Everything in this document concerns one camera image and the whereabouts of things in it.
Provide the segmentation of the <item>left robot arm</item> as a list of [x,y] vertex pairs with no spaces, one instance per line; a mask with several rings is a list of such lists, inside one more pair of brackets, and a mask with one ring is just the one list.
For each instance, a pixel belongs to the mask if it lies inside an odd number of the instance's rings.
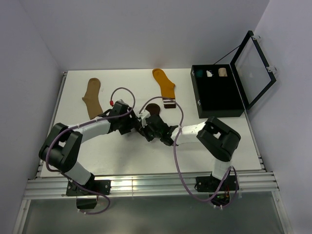
[[39,158],[78,183],[78,190],[89,195],[95,188],[95,176],[78,162],[80,145],[100,135],[114,131],[123,135],[138,127],[139,118],[120,100],[89,122],[73,126],[55,124],[39,151]]

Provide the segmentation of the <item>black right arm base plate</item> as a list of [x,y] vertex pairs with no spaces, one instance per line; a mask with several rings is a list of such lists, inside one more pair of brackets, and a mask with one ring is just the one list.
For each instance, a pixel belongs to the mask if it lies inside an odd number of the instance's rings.
[[[209,192],[214,193],[220,184],[220,180],[210,176],[198,176],[195,178],[195,190],[198,192]],[[219,191],[235,191],[236,188],[239,189],[239,185],[236,182],[236,177],[234,175],[229,175],[225,181],[222,183]]]

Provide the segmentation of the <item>tan ribbed sock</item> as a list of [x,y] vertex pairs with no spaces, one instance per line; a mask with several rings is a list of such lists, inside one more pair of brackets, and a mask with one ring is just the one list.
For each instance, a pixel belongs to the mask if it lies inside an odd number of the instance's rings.
[[82,100],[87,108],[89,119],[94,119],[103,113],[98,99],[100,87],[101,83],[98,78],[89,79],[85,95],[82,97]]

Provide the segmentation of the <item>dark brown striped-cuff sock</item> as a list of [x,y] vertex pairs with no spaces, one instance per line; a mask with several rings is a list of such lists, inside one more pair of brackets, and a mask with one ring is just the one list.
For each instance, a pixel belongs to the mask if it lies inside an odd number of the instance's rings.
[[155,103],[150,103],[144,108],[144,110],[149,111],[151,116],[147,118],[147,125],[145,127],[140,127],[140,132],[150,141],[154,138],[154,130],[160,120],[160,107]]

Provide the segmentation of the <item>black storage box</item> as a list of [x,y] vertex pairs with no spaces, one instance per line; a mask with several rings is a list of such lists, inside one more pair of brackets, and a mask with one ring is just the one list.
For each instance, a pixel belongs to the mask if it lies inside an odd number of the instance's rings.
[[[226,68],[228,76],[220,77],[219,68]],[[202,78],[195,75],[197,70],[204,71]],[[210,71],[213,76],[207,77],[206,71]],[[199,118],[242,115],[243,102],[229,64],[193,65],[190,75]]]

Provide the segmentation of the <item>mustard yellow striped-cuff sock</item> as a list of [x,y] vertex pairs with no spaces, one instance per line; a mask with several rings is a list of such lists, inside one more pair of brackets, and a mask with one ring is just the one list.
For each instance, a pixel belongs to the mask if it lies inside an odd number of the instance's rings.
[[165,109],[176,108],[175,84],[171,82],[163,70],[154,69],[153,77],[160,86],[162,101]]

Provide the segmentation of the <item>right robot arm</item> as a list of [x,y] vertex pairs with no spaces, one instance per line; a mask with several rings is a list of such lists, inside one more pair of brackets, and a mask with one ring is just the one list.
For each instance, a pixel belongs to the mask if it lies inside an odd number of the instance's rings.
[[141,119],[141,133],[151,141],[158,138],[167,146],[186,143],[201,143],[214,157],[211,185],[222,190],[228,179],[225,175],[231,167],[232,156],[241,140],[240,134],[215,117],[205,122],[189,126],[169,126],[159,115],[148,115]]

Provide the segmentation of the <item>aluminium front frame rails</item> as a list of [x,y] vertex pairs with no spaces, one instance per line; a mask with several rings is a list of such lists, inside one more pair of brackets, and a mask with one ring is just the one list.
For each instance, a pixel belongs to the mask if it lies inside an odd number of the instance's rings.
[[[275,192],[279,186],[273,172],[238,173],[240,191]],[[98,176],[96,180],[110,180],[109,197],[187,195],[178,174]],[[39,177],[26,184],[23,199],[59,199],[65,195],[68,180],[63,177]]]

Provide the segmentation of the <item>beige rolled sock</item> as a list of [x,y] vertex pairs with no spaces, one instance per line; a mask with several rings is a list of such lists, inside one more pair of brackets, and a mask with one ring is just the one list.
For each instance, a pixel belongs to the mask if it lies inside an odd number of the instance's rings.
[[228,75],[227,75],[227,69],[226,68],[219,68],[219,70],[218,70],[218,75],[220,76],[220,77],[227,77]]

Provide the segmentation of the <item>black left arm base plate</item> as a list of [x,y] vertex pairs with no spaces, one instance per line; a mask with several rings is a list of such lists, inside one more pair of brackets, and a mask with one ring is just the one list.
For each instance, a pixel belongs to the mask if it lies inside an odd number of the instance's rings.
[[79,185],[68,181],[66,196],[109,195],[110,188],[110,180],[94,180],[89,185]]

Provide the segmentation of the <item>aluminium table edge rail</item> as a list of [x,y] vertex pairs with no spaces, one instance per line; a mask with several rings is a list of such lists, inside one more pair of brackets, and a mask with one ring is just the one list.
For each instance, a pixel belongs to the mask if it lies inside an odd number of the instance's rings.
[[[55,118],[56,118],[57,111],[58,111],[58,108],[59,108],[59,102],[60,102],[60,99],[61,99],[61,96],[62,96],[62,92],[63,92],[63,88],[64,88],[64,85],[65,85],[65,82],[66,82],[67,74],[68,74],[68,71],[63,72],[63,77],[62,77],[62,80],[61,80],[61,85],[60,85],[60,88],[59,88],[57,101],[56,101],[56,104],[55,104],[55,107],[54,107],[52,119],[51,119],[51,122],[50,122],[50,125],[49,125],[48,134],[50,133],[52,127],[54,126],[54,122],[55,122]],[[38,169],[37,169],[37,173],[35,175],[35,179],[37,179],[38,177],[41,177],[41,171],[43,169],[43,165],[44,165],[43,160],[40,160],[39,166],[38,166]]]

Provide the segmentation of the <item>glass box lid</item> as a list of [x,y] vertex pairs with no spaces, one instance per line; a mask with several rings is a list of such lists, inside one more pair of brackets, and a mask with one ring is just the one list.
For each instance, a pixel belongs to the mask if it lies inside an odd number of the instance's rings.
[[248,31],[230,62],[246,110],[250,110],[276,82],[277,69],[269,65],[260,39],[253,31]]

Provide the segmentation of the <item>teal rolled sock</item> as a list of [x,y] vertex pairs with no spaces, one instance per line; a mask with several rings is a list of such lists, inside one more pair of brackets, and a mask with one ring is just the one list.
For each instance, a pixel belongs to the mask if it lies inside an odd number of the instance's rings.
[[204,76],[204,71],[203,70],[197,70],[195,75],[198,77],[198,78],[202,78]]

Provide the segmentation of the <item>white rolled sock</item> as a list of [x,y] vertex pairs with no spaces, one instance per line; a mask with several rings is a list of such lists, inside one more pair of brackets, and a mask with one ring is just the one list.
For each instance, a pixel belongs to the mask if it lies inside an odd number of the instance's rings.
[[212,77],[213,76],[213,74],[210,71],[206,71],[206,73],[207,73],[207,77]]

